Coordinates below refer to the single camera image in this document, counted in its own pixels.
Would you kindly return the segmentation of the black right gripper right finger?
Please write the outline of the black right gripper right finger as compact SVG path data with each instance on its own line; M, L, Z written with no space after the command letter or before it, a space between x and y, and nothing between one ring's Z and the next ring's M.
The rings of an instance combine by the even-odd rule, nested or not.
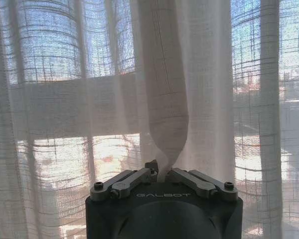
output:
M197 196L210 199L217 195L223 201L237 201L238 190L232 182L221 182L197 170L171 169L166 178L168 182L181 183L194 190Z

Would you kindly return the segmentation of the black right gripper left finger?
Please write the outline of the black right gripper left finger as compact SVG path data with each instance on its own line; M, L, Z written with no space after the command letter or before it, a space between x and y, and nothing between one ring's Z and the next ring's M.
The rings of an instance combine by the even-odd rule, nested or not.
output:
M157 174L158 163L152 160L140 170L125 170L106 182L95 182L90 189L90 198L92 201L126 198L138 185L156 182Z

